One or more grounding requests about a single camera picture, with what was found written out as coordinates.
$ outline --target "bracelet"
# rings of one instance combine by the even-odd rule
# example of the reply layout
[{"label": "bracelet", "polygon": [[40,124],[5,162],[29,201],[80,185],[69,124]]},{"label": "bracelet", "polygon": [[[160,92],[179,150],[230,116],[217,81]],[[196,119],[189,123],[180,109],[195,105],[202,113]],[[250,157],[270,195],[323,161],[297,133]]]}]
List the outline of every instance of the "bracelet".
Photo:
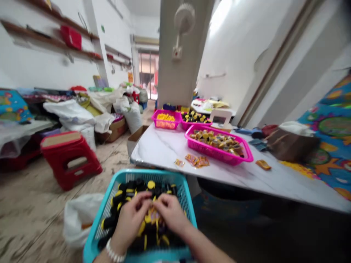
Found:
[{"label": "bracelet", "polygon": [[111,239],[109,239],[107,241],[107,244],[106,244],[106,251],[107,251],[108,256],[110,257],[110,259],[114,263],[122,263],[122,262],[124,262],[125,256],[127,255],[127,253],[125,253],[123,256],[117,255],[115,252],[112,251],[112,249],[110,247],[110,241],[111,241]]}]

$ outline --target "wall shelf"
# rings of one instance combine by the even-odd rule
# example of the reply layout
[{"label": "wall shelf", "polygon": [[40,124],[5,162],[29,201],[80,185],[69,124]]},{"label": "wall shelf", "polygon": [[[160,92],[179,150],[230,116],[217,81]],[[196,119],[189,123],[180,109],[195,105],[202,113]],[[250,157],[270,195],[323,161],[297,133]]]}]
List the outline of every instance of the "wall shelf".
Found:
[{"label": "wall shelf", "polygon": [[107,60],[108,60],[109,62],[111,62],[111,63],[117,63],[117,64],[120,64],[121,66],[122,66],[122,65],[128,66],[128,64],[123,63],[123,62],[121,62],[121,61],[118,61],[118,60],[116,60],[116,59],[110,59],[110,58],[107,58]]},{"label": "wall shelf", "polygon": [[99,39],[98,36],[90,33],[88,30],[86,30],[84,27],[80,26],[73,20],[67,17],[61,16],[61,14],[55,10],[51,10],[49,6],[43,3],[42,1],[39,1],[39,0],[23,0],[23,1],[34,5],[35,7],[39,8],[41,11],[45,12],[46,14],[58,19],[59,21],[65,23],[70,27],[73,27],[74,29],[79,31],[82,35],[89,37],[91,39]]},{"label": "wall shelf", "polygon": [[117,54],[117,56],[119,56],[119,57],[121,57],[121,58],[123,58],[123,59],[125,59],[125,60],[131,60],[131,58],[130,58],[129,56],[126,56],[126,55],[122,54],[122,53],[119,52],[117,49],[115,49],[115,48],[109,46],[109,45],[106,44],[106,43],[105,43],[105,48],[106,48],[106,50],[108,50],[109,52],[115,53],[115,54]]},{"label": "wall shelf", "polygon": [[6,31],[9,33],[16,34],[16,35],[19,35],[22,37],[31,38],[31,39],[49,44],[49,45],[54,46],[54,47],[58,47],[60,49],[66,50],[66,51],[73,51],[73,52],[76,52],[79,54],[83,54],[91,59],[103,60],[102,58],[97,57],[96,55],[92,54],[91,52],[70,48],[64,42],[62,42],[58,39],[55,39],[55,38],[49,39],[49,38],[43,37],[41,35],[38,35],[38,34],[34,33],[33,31],[28,30],[24,27],[17,26],[15,24],[12,24],[12,23],[4,21],[4,20],[0,20],[0,21],[3,24],[4,28],[6,29]]}]

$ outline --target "wooden shelf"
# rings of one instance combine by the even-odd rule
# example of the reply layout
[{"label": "wooden shelf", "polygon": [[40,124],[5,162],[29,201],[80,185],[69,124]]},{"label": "wooden shelf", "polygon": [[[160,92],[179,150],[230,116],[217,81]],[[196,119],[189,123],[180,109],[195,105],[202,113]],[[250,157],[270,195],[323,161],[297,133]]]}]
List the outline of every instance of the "wooden shelf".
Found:
[{"label": "wooden shelf", "polygon": [[34,5],[35,7],[39,8],[41,11],[47,13],[48,15],[56,18],[57,20],[65,23],[66,25],[68,25],[70,27],[73,27],[74,29],[79,31],[82,35],[89,37],[91,39],[99,39],[98,36],[90,33],[88,30],[86,30],[84,27],[80,26],[76,22],[72,21],[71,19],[69,19],[67,17],[61,16],[61,14],[55,10],[51,10],[49,8],[49,6],[46,5],[45,3],[43,3],[42,1],[39,1],[39,0],[23,0],[23,1]]},{"label": "wooden shelf", "polygon": [[95,56],[94,54],[92,54],[92,53],[90,53],[88,51],[76,50],[76,49],[70,48],[64,42],[62,42],[62,41],[60,41],[58,39],[55,39],[55,38],[50,38],[49,39],[49,38],[43,37],[41,35],[38,35],[38,34],[34,33],[31,30],[28,30],[28,29],[23,28],[23,27],[19,27],[19,26],[15,25],[15,24],[7,22],[7,21],[4,21],[4,20],[0,20],[0,21],[3,24],[4,28],[7,30],[7,32],[9,32],[9,33],[13,33],[13,34],[16,34],[16,35],[19,35],[19,36],[35,39],[37,41],[49,44],[51,46],[58,47],[58,48],[63,49],[63,50],[74,51],[76,53],[86,55],[89,58],[93,58],[95,60],[103,60],[102,58],[97,57],[97,56]]}]

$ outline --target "yellow candy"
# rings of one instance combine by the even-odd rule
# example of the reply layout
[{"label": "yellow candy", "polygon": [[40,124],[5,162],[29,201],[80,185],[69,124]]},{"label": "yellow candy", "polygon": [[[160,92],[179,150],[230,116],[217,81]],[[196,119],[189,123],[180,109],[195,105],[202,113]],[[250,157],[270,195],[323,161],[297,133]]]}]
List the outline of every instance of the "yellow candy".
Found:
[{"label": "yellow candy", "polygon": [[176,120],[173,116],[171,116],[169,114],[164,114],[164,113],[158,114],[157,119],[163,120],[163,121],[175,121]]},{"label": "yellow candy", "polygon": [[143,234],[143,232],[144,232],[144,230],[145,230],[145,226],[146,226],[145,221],[142,221],[141,226],[140,226],[140,228],[139,228],[139,233],[138,233],[138,236],[139,236],[139,237]]}]

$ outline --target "ceiling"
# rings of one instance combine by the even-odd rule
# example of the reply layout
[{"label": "ceiling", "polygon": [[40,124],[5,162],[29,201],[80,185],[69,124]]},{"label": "ceiling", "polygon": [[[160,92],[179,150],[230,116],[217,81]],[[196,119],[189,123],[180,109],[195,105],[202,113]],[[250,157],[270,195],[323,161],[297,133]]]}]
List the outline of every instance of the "ceiling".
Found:
[{"label": "ceiling", "polygon": [[160,17],[161,0],[123,0],[133,15]]}]

